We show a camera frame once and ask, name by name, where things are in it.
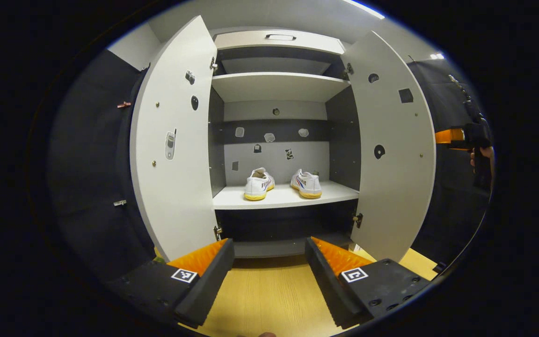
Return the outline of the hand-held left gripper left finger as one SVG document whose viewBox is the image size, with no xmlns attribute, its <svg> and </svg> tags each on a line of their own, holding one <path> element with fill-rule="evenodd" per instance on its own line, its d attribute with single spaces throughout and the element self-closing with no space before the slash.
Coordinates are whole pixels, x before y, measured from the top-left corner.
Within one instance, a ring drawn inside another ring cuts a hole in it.
<svg viewBox="0 0 539 337">
<path fill-rule="evenodd" d="M 235 258 L 223 239 L 169 263 L 144 263 L 110 283 L 118 296 L 165 324 L 199 328 L 207 319 Z"/>
</svg>

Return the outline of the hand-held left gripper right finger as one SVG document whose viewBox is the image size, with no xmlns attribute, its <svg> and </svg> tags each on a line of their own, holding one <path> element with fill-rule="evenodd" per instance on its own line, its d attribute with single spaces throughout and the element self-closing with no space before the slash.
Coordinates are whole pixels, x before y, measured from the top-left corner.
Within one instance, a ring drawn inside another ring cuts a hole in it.
<svg viewBox="0 0 539 337">
<path fill-rule="evenodd" d="M 306 238 L 305 256 L 332 319 L 343 329 L 390 314 L 429 283 L 392 259 L 371 262 L 316 237 Z"/>
</svg>

